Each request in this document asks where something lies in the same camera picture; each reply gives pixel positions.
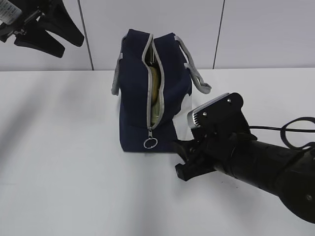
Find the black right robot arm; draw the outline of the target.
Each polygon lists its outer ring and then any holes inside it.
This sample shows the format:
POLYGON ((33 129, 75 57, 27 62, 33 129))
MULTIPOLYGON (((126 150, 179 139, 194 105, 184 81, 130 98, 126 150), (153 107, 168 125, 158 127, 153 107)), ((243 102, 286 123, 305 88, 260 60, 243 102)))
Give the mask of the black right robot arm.
POLYGON ((193 134, 176 140, 178 178, 188 181, 221 172, 277 196, 299 218, 315 221, 315 145, 291 145, 280 128, 284 147, 260 142, 242 113, 243 98, 226 93, 188 113, 193 134))

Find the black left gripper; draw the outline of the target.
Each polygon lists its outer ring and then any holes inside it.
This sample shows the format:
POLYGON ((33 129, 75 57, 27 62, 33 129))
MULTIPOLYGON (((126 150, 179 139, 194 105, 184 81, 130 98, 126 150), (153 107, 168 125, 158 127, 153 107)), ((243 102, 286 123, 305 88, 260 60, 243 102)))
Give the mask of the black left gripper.
POLYGON ((71 19, 62 0, 0 1, 1 42, 6 42, 14 32, 20 31, 15 34, 16 46, 28 47, 62 58, 65 47, 46 30, 77 47, 83 45, 84 36, 71 19), (40 27, 37 23, 28 24, 39 16, 40 27))

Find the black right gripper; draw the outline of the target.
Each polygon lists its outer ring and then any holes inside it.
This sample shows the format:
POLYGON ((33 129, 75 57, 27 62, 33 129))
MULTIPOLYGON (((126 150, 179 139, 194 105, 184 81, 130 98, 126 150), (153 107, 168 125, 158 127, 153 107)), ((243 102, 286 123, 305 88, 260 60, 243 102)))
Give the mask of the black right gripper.
POLYGON ((256 141, 242 113, 243 98, 230 93, 209 107, 207 117, 200 116, 200 128, 191 129, 193 139, 172 142, 174 152, 185 164, 177 164, 177 177, 188 181, 215 171, 216 163, 224 163, 240 142, 256 141))

